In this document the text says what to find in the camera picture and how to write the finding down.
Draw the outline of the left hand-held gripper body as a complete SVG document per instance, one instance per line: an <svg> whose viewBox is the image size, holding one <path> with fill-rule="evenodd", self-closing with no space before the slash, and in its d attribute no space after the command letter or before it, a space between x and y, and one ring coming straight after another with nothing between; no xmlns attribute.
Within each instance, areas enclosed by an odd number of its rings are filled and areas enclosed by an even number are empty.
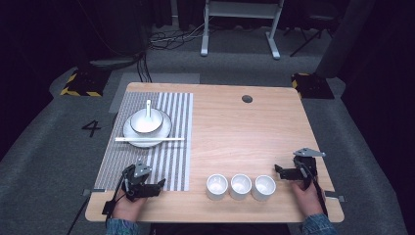
<svg viewBox="0 0 415 235"><path fill-rule="evenodd" d="M134 201L137 198L149 198L148 195L152 191L156 191L155 184L146 184L151 169L141 163L128 166L123 172L122 190L126 194L126 198Z"/></svg>

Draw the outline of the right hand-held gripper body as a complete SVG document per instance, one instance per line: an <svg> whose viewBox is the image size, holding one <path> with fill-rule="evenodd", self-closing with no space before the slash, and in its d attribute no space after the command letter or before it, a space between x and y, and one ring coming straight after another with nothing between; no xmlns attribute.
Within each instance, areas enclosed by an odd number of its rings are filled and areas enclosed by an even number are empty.
<svg viewBox="0 0 415 235"><path fill-rule="evenodd" d="M304 189L307 189L311 183L319 189L320 185L317 180L318 171L316 167L316 157L325 157L324 152L319 152L309 148L301 148L294 151L293 162L297 171L300 173L299 181L302 182Z"/></svg>

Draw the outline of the person's left hand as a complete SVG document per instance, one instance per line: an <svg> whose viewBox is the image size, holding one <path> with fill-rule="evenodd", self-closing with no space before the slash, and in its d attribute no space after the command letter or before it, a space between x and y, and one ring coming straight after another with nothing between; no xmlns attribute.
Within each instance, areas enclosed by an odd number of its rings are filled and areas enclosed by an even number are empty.
<svg viewBox="0 0 415 235"><path fill-rule="evenodd" d="M130 201L126 198L125 192L120 190L115 197L115 208L112 218L137 222L147 202L147 198L138 198Z"/></svg>

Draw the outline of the person's right hand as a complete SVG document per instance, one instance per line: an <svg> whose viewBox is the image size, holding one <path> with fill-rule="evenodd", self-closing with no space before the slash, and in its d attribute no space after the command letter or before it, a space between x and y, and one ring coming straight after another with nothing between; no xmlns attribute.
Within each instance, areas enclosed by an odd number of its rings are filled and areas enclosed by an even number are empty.
<svg viewBox="0 0 415 235"><path fill-rule="evenodd" d="M290 186L294 192L300 211L305 217L323 213L317 190L313 184L310 184L306 189L302 189L299 182L291 181Z"/></svg>

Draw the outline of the white cup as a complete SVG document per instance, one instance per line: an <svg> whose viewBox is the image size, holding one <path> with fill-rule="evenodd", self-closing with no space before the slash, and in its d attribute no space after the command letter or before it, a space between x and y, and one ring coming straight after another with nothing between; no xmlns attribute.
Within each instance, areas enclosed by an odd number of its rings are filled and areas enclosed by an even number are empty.
<svg viewBox="0 0 415 235"><path fill-rule="evenodd" d="M237 201L244 200L252 190L250 178L242 173L235 174L231 179L230 185L230 196Z"/></svg>
<svg viewBox="0 0 415 235"><path fill-rule="evenodd" d="M268 175L258 176L253 185L252 195L260 202L267 201L276 191L275 181Z"/></svg>
<svg viewBox="0 0 415 235"><path fill-rule="evenodd" d="M207 179L207 196L211 200L222 200L227 190L228 181L222 174L213 174Z"/></svg>

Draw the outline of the white chopstick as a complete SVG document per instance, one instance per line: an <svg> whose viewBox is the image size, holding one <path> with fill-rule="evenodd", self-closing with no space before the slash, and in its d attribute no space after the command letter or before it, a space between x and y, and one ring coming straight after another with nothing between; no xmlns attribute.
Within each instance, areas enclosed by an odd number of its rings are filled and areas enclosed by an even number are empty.
<svg viewBox="0 0 415 235"><path fill-rule="evenodd" d="M156 142L156 141L183 141L185 138L127 138L116 137L116 142Z"/></svg>

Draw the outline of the white plate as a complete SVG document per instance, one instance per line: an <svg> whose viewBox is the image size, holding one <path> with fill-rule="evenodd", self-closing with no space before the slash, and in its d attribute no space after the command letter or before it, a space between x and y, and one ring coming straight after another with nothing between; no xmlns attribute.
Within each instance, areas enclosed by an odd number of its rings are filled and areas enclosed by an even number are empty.
<svg viewBox="0 0 415 235"><path fill-rule="evenodd" d="M129 144L135 147L151 148L156 145L159 145L161 143L161 139L166 138L170 134L170 131L172 128L172 122L171 122L170 117L165 112L161 112L161 115L163 117L163 122L161 124L161 127L155 132L151 132L151 133L137 133L136 131L134 131L130 125L132 117L129 117L123 125L123 131L122 131L123 136L127 138L159 138L159 141L146 141L146 142L129 141Z"/></svg>

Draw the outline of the grey striped placemat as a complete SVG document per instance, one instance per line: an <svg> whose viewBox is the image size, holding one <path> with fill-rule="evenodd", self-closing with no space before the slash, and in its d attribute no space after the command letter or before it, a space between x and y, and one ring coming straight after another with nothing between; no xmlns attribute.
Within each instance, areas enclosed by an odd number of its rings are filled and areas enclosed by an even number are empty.
<svg viewBox="0 0 415 235"><path fill-rule="evenodd" d="M170 117L172 128L166 138L185 140L164 141L151 148L139 148L128 142L115 141L116 137L124 137L124 123L134 113L144 109L147 100L152 101L154 109L165 112ZM114 190L122 171L142 162L152 169L147 179L149 183L157 183L165 178L165 191L187 191L190 187L193 100L191 93L125 93L94 188Z"/></svg>

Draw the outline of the white bowl with dark rim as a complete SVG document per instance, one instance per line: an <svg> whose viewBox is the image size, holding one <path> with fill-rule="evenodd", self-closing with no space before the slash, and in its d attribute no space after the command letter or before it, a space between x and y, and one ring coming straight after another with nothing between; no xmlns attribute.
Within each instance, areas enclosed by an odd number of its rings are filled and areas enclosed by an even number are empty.
<svg viewBox="0 0 415 235"><path fill-rule="evenodd" d="M139 133L150 133L161 127L163 116L156 109L142 109L132 115L130 126Z"/></svg>

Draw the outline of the white ceramic spoon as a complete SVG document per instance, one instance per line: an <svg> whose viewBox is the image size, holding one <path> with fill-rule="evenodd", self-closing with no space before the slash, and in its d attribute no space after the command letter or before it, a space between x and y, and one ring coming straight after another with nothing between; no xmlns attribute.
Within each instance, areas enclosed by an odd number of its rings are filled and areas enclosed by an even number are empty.
<svg viewBox="0 0 415 235"><path fill-rule="evenodd" d="M152 101L151 100L147 100L146 101L146 114L145 114L145 123L148 126L151 126L153 123L152 117L151 117L151 105L152 105Z"/></svg>

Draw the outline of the grey flat stand base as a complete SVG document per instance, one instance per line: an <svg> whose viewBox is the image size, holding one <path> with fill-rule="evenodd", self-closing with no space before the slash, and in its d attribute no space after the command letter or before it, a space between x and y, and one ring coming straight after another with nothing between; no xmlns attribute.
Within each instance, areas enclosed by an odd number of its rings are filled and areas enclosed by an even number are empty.
<svg viewBox="0 0 415 235"><path fill-rule="evenodd" d="M90 64L100 70L113 71L127 68L137 62L136 58L131 57L115 57L108 59L100 59L91 61Z"/></svg>

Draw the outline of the black tripod legs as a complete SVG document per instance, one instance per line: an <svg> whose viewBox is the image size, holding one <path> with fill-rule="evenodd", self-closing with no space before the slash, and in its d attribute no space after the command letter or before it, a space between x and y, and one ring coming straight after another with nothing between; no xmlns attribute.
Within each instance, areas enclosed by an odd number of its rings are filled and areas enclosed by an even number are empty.
<svg viewBox="0 0 415 235"><path fill-rule="evenodd" d="M330 37L333 37L333 34L331 32L331 28L333 27L333 25L333 20L328 20L324 18L305 18L304 20L299 20L295 26L288 27L283 33L284 36L288 35L291 31L294 31L295 28L298 27L300 29L302 37L304 38L304 42L291 54L291 57L294 57L294 55L297 52L304 48L313 39L320 37L324 30L327 31ZM310 37L307 37L304 33L306 29L315 29L315 32Z"/></svg>

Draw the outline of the grey curtain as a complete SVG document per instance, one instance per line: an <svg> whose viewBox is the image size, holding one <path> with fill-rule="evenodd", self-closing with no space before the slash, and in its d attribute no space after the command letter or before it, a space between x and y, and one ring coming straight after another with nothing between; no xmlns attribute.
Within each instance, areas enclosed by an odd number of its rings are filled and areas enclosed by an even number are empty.
<svg viewBox="0 0 415 235"><path fill-rule="evenodd" d="M315 70L316 75L323 78L338 75L375 2L376 0L350 0L344 18Z"/></svg>

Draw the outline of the grey table edge bracket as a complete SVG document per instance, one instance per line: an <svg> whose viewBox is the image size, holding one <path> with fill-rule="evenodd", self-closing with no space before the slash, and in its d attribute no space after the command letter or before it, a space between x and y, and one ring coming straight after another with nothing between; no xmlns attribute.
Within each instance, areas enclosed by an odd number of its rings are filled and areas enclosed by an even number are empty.
<svg viewBox="0 0 415 235"><path fill-rule="evenodd" d="M325 197L330 199L337 199L339 202L343 203L346 201L346 197L343 195L339 195L335 191L324 191Z"/></svg>
<svg viewBox="0 0 415 235"><path fill-rule="evenodd" d="M105 193L105 192L106 192L106 189L84 189L81 195L84 197L89 197L93 193Z"/></svg>

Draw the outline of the white metal stand frame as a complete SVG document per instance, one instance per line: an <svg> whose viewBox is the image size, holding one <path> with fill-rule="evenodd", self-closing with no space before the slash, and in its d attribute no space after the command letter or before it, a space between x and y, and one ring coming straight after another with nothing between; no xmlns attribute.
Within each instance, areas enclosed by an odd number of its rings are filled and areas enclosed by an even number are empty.
<svg viewBox="0 0 415 235"><path fill-rule="evenodd" d="M265 37L274 60L281 58L275 42L275 33L280 20L285 0L278 0L275 4L219 2L206 0L204 8L204 32L200 54L205 57L208 54L209 19L212 17L248 18L272 20L272 26L265 32Z"/></svg>

